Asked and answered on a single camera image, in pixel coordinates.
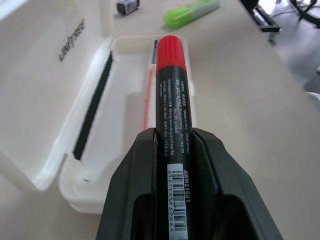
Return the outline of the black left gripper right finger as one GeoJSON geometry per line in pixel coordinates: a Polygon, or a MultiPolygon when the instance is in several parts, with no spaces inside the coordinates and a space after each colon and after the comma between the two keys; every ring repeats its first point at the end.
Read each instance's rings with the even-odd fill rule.
{"type": "Polygon", "coordinates": [[[252,178],[223,142],[194,128],[193,144],[195,239],[283,239],[252,178]]]}

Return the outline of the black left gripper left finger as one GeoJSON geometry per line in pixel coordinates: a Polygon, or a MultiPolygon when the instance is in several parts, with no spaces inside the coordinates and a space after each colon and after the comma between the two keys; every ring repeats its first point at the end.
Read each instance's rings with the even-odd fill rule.
{"type": "Polygon", "coordinates": [[[137,135],[111,177],[98,240],[159,240],[161,158],[155,128],[137,135]]]}

